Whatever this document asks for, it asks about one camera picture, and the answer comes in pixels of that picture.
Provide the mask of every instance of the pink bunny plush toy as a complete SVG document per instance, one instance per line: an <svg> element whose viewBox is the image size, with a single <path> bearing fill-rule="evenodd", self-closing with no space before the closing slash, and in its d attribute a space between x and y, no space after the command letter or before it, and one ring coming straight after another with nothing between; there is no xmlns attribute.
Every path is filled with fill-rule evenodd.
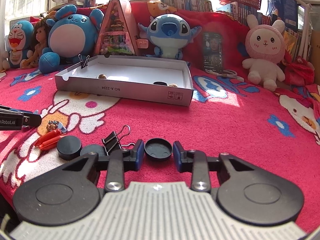
<svg viewBox="0 0 320 240"><path fill-rule="evenodd" d="M281 33L284 30L284 22L276 20L272 26L259 25L257 18L250 14L247 16L250 27L245 38L245 48L251 58L242 62L245 69L249 69L248 80L255 84L261 84L265 89L275 91L276 80L285 79L283 71L277 66L285 52L284 38Z"/></svg>

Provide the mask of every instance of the cardboard box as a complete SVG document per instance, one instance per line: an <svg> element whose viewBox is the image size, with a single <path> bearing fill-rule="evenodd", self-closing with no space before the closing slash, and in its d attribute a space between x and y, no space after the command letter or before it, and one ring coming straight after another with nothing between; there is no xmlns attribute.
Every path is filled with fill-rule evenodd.
<svg viewBox="0 0 320 240"><path fill-rule="evenodd" d="M315 67L315 84L320 85L320 31L312 31L310 63Z"/></svg>
<svg viewBox="0 0 320 240"><path fill-rule="evenodd" d="M105 74L107 79L99 79ZM185 61L135 57L95 56L81 68L75 64L55 75L58 90L189 106L193 84ZM172 83L178 87L155 85Z"/></svg>

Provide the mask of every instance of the doraemon plush toy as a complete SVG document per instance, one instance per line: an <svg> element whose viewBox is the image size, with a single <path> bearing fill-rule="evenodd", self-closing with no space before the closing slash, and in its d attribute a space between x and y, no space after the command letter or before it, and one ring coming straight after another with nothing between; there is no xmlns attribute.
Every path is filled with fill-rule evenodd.
<svg viewBox="0 0 320 240"><path fill-rule="evenodd" d="M39 59L41 73L57 71L60 58L63 57L73 64L79 63L79 54L85 59L91 52L98 39L103 13L93 9L89 17L76 14L77 7L73 4L62 7L53 19L46 21L52 26L48 37L49 48L43 49Z"/></svg>
<svg viewBox="0 0 320 240"><path fill-rule="evenodd" d="M8 35L9 51L3 55L3 69L19 68L22 60L30 58L33 52L29 50L33 25L28 21L17 22Z"/></svg>
<svg viewBox="0 0 320 240"><path fill-rule="evenodd" d="M190 29L188 23L175 14L160 15L149 27L138 23L138 27L147 33L147 38L155 47L155 55L148 57L162 57L182 59L181 49L201 32L201 26Z"/></svg>

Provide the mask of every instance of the miniature house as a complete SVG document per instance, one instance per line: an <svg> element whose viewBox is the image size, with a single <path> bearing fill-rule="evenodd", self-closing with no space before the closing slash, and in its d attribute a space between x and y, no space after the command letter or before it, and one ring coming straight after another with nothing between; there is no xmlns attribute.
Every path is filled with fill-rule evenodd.
<svg viewBox="0 0 320 240"><path fill-rule="evenodd" d="M139 32L129 2L110 0L94 55L140 56Z"/></svg>

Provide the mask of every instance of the round black object in box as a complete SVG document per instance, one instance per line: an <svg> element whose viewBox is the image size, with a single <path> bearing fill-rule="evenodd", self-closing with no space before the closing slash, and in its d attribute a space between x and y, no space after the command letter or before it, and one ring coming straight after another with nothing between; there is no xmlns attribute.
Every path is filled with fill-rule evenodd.
<svg viewBox="0 0 320 240"><path fill-rule="evenodd" d="M160 85L160 86L167 86L168 84L166 82L162 82L162 81L156 81L153 82L154 85Z"/></svg>
<svg viewBox="0 0 320 240"><path fill-rule="evenodd" d="M80 152L80 156L85 155L90 152L97 153L99 156L106 156L106 152L105 152L104 148L98 144L89 144L89 145L83 147L83 149Z"/></svg>
<svg viewBox="0 0 320 240"><path fill-rule="evenodd" d="M164 139L153 138L146 142L144 151L153 161L165 161L168 160L172 154L172 146Z"/></svg>
<svg viewBox="0 0 320 240"><path fill-rule="evenodd" d="M71 161L80 156L82 143L80 139L73 135L62 137L57 144L59 157L66 161Z"/></svg>

